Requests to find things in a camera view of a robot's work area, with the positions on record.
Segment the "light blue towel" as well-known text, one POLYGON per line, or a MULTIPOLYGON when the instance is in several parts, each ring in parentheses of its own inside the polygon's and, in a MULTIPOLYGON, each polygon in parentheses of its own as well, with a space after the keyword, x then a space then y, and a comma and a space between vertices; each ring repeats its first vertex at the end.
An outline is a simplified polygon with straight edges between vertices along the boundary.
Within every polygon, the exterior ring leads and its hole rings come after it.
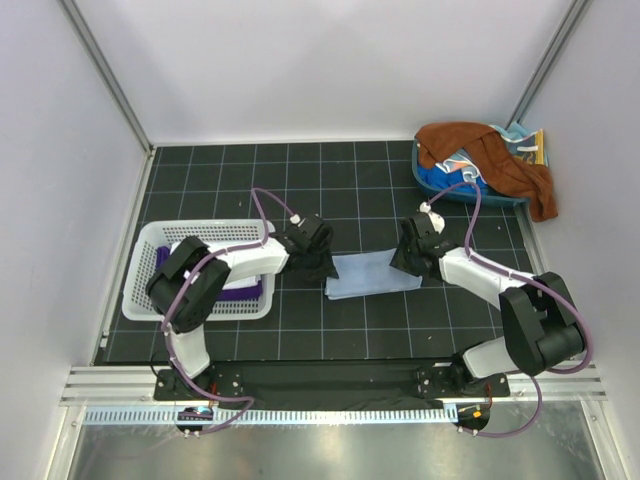
POLYGON ((419 289, 421 276, 413 276, 390 265, 394 249, 333 257, 338 278, 326 280, 329 300, 404 292, 419 289))

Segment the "white towel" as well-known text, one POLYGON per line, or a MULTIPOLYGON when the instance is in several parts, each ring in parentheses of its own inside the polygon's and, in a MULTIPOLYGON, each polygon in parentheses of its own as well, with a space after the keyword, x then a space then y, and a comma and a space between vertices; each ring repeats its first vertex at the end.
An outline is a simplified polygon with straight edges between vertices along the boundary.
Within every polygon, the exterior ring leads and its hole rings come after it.
MULTIPOLYGON (((214 247, 221 247, 221 246, 234 246, 233 243, 231 244, 218 244, 218 243, 212 243, 212 242, 205 242, 205 245, 209 248, 209 250, 211 251, 215 251, 214 247)), ((170 254, 173 254, 174 251, 177 249, 177 247, 179 246, 179 242, 174 242, 173 244, 171 244, 170 247, 170 254)), ((190 270, 186 270, 185 273, 183 273, 183 277, 184 279, 187 279, 190 276, 190 270)), ((246 289, 246 288, 253 288, 256 287, 258 284, 260 284, 261 282, 261 276, 260 275, 255 275, 255 276, 251 276, 251 277, 245 277, 236 281, 229 281, 227 280, 223 290, 239 290, 239 289, 246 289)))

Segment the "purple towel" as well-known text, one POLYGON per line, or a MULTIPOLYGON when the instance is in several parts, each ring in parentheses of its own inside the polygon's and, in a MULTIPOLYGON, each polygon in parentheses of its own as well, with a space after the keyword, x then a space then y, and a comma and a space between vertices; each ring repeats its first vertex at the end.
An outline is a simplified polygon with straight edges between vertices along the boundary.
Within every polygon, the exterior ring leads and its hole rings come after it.
MULTIPOLYGON (((160 267, 167 261, 170 256, 170 248, 168 246, 160 246, 156 249, 155 267, 159 270, 160 267)), ((223 290, 218 296, 219 301, 239 301, 239 300, 252 300, 258 299, 263 293, 262 280, 260 284, 253 288, 239 289, 239 290, 223 290)))

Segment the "white plastic mesh basket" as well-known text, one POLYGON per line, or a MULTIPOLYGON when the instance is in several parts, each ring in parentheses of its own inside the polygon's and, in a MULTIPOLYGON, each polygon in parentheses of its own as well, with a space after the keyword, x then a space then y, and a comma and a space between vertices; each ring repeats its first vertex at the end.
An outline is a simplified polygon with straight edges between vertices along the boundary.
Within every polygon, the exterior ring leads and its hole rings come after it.
MULTIPOLYGON (((156 271, 157 250, 171 247, 184 238, 196 236, 205 243, 223 246, 255 242, 264 235, 257 219, 156 221, 144 226, 134 245, 123 288, 122 313, 132 321, 160 322, 146 294, 146 285, 156 271)), ((249 321, 265 317, 271 310, 275 277, 261 279, 262 295, 254 300, 218 301, 209 322, 249 321)))

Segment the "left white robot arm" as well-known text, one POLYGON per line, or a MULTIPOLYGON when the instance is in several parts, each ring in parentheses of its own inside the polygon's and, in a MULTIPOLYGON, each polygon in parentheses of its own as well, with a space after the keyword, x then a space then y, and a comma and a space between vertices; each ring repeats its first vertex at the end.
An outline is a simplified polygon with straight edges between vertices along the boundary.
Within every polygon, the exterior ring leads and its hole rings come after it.
POLYGON ((147 282, 145 293, 162 316, 177 389, 190 400, 208 395, 212 363, 204 324, 223 287, 263 275, 304 272, 312 282, 339 274, 331 244, 333 228, 316 214, 292 214, 282 232, 252 243, 211 247, 196 236, 182 240, 147 282))

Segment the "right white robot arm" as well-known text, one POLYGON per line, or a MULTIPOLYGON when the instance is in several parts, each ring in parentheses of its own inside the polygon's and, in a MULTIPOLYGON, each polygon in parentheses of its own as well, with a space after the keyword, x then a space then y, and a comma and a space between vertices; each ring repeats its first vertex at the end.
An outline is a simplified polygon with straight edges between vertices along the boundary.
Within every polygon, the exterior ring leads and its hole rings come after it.
POLYGON ((432 211, 402 219, 390 265, 460 287, 499 310, 503 335, 452 357, 450 382, 458 394, 473 396, 507 372, 570 375, 591 363, 591 334, 561 276, 510 269, 446 238, 444 227, 432 211))

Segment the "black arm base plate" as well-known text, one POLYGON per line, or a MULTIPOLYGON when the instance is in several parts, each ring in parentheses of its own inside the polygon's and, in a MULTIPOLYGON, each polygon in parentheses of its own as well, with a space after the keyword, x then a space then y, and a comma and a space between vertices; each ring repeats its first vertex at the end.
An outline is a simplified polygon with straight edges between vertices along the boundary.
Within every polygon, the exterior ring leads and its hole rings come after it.
POLYGON ((476 379, 448 358, 227 361, 210 364, 190 381, 174 367, 156 374, 156 400, 200 399, 201 391, 232 402, 253 397, 268 409, 510 395, 505 374, 476 379))

